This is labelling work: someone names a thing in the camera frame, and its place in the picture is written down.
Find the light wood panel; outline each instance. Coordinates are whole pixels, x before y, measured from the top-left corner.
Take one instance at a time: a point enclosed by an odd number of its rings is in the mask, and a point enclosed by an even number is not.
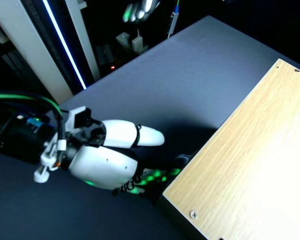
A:
[[[209,240],[300,239],[300,71],[279,59],[163,196]]]

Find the table surface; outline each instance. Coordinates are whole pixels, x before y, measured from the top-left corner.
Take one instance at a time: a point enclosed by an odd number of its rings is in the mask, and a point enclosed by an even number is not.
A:
[[[165,134],[165,145],[139,148],[138,154],[172,159],[194,150],[191,141],[180,141],[183,136],[218,128],[278,58],[296,65],[208,16],[61,107],[87,106],[95,119],[157,128]],[[195,144],[201,147],[204,141]],[[112,197],[64,171],[53,172],[47,183],[38,185],[33,182],[35,169],[0,155],[0,240],[183,239],[146,199]]]
[[[279,59],[163,196],[209,240],[300,239],[300,71]]]

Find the wooden board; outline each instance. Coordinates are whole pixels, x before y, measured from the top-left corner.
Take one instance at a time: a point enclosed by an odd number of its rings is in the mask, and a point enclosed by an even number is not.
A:
[[[279,59],[163,196],[209,240],[300,239],[300,71]]]

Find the white light strip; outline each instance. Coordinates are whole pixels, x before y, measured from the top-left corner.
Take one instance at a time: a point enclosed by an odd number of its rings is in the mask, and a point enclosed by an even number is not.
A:
[[[70,51],[69,51],[69,48],[68,48],[68,46],[67,46],[67,44],[66,44],[66,41],[65,41],[65,39],[64,39],[64,36],[62,36],[62,33],[61,33],[60,28],[59,28],[59,26],[58,26],[58,24],[57,24],[57,21],[56,21],[56,19],[55,19],[54,14],[53,14],[52,11],[51,11],[51,8],[50,8],[50,6],[49,6],[49,3],[48,3],[47,0],[42,0],[42,1],[43,1],[43,4],[44,4],[44,6],[45,6],[46,11],[48,12],[48,14],[49,14],[49,16],[50,16],[50,19],[51,19],[51,21],[52,21],[52,23],[53,23],[53,26],[54,26],[54,28],[55,28],[55,30],[56,30],[56,33],[58,34],[58,36],[59,36],[59,38],[60,38],[60,40],[61,40],[61,43],[62,43],[62,45],[63,45],[63,47],[64,47],[64,50],[65,50],[66,54],[67,54],[68,57],[69,57],[69,60],[70,60],[72,66],[73,66],[73,68],[74,68],[74,71],[75,71],[76,75],[78,76],[78,78],[79,78],[79,80],[80,80],[80,83],[81,83],[83,89],[86,90],[87,87],[86,87],[86,85],[85,85],[85,82],[84,82],[84,80],[82,79],[82,77],[81,77],[81,75],[80,75],[80,72],[79,72],[79,70],[78,70],[78,68],[77,68],[77,65],[76,65],[76,63],[75,63],[75,61],[74,61],[74,59],[73,59],[73,57],[72,57],[72,55],[71,55],[71,53],[70,53]]]

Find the gray table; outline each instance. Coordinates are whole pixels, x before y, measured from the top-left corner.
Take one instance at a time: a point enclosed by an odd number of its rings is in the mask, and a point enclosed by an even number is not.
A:
[[[138,149],[145,158],[171,159],[202,145],[194,132],[216,129],[281,58],[269,47],[205,17],[66,102],[93,117],[125,119],[161,130],[166,145]],[[181,144],[179,139],[187,138]],[[33,182],[36,166],[0,155],[0,240],[184,239],[146,199],[111,196],[69,173]]]

